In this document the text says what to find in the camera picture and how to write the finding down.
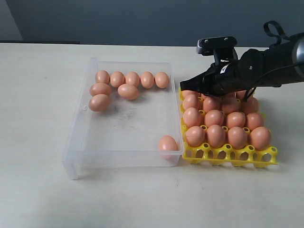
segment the gray wall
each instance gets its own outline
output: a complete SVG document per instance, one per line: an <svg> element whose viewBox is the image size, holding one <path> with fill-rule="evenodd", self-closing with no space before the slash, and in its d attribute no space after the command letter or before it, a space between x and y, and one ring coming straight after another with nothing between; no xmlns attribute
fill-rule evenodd
<svg viewBox="0 0 304 228"><path fill-rule="evenodd" d="M265 47L263 24L288 35L304 31L303 0L7 0L25 40L84 44L195 46L199 38L234 36Z"/></svg>
<svg viewBox="0 0 304 228"><path fill-rule="evenodd" d="M0 0L0 40L22 40L5 0Z"/></svg>

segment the tabletop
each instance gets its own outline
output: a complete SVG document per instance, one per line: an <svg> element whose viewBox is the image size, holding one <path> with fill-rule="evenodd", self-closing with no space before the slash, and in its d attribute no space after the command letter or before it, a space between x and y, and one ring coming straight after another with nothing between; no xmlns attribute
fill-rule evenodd
<svg viewBox="0 0 304 228"><path fill-rule="evenodd" d="M69 180L61 155L90 57L168 62L177 83L213 61L195 47L0 44L0 227L304 226L304 84L256 90L277 166L182 163Z"/></svg>

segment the transparent container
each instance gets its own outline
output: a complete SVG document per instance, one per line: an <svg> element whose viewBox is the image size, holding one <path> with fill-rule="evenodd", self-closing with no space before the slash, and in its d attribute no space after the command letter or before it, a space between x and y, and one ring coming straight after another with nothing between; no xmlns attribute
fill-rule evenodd
<svg viewBox="0 0 304 228"><path fill-rule="evenodd" d="M98 70L109 74L121 71L125 75L134 71L139 75L159 71L170 76L166 89L155 85L151 89L139 86L140 96L128 101L112 88L110 107L104 112L88 108L89 88L95 83ZM158 151L157 145L164 135L171 135L178 151ZM70 179L88 176L100 168L147 167L177 165L184 150L179 111L171 65L168 63L99 62L91 58L77 102L63 165Z"/></svg>

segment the egg tray cup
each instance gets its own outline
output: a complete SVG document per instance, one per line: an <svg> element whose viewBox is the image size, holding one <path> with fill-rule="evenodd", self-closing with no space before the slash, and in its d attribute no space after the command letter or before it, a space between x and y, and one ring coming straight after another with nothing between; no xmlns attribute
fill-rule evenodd
<svg viewBox="0 0 304 228"><path fill-rule="evenodd" d="M180 100L183 101L181 89L180 89ZM184 113L182 105L180 106L180 111ZM202 117L205 117L205 112L199 110ZM204 130L207 130L207 127L201 125ZM181 118L181 132L183 135L183 142L185 146L185 151L182 155L184 160L189 161L191 164L198 164L203 161L208 161L211 165L221 165L226 162L230 162L233 166L239 167L246 164L253 164L255 168L263 168L268 165L277 165L276 156L278 150L274 146L269 146L266 150L258 151L254 148L253 145L247 144L242 149L235 149L231 144L224 144L220 148L213 148L209 143L204 142L198 147L191 147L185 141L185 132L188 130L185 125L183 118ZM250 130L244 127L245 132L249 135ZM264 161L264 156L269 154L271 158L269 161Z"/></svg>

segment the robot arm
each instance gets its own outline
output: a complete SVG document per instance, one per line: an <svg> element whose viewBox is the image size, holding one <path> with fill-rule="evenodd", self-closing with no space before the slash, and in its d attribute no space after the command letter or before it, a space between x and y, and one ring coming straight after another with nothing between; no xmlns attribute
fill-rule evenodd
<svg viewBox="0 0 304 228"><path fill-rule="evenodd" d="M274 35L269 25L274 25ZM304 33L287 37L276 21L264 24L268 36L277 42L269 49L249 49L238 59L235 52L237 41L234 37L200 39L197 53L214 56L215 62L198 76L182 81L181 90L192 90L210 96L247 90L244 100L250 97L256 87L280 87L284 84L304 81Z"/></svg>

